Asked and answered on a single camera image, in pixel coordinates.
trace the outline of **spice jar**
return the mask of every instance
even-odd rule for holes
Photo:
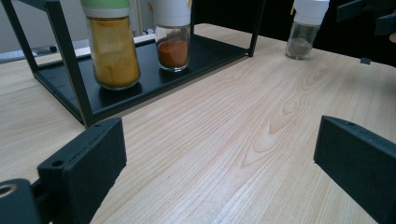
[[[89,27],[96,82],[108,90],[132,87],[140,69],[129,21],[128,0],[80,0]]]
[[[191,0],[149,0],[158,63],[166,71],[181,71],[189,63],[191,4]]]
[[[295,0],[296,15],[290,30],[286,55],[293,59],[306,59],[314,44],[329,0]]]

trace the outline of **light wood surface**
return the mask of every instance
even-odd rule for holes
[[[396,68],[317,49],[295,61],[285,47],[260,37],[253,58],[124,116],[127,166],[92,223],[375,223],[313,155],[322,115],[396,142]],[[0,105],[0,181],[35,181],[84,131],[24,61],[0,65]]]

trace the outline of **spice rack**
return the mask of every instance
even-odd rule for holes
[[[157,64],[154,40],[137,43],[141,78],[132,88],[108,91],[93,77],[91,55],[77,57],[59,0],[20,0],[45,11],[62,60],[37,65],[11,0],[1,0],[22,51],[35,78],[86,127],[142,104],[160,94],[194,80],[242,57],[252,57],[256,46],[265,0],[261,0],[248,49],[239,48],[194,33],[195,4],[191,12],[191,52],[188,67],[178,73],[163,71]]]

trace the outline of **red spice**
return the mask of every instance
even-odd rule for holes
[[[189,46],[187,41],[167,40],[158,47],[160,63],[166,67],[182,67],[189,59]]]

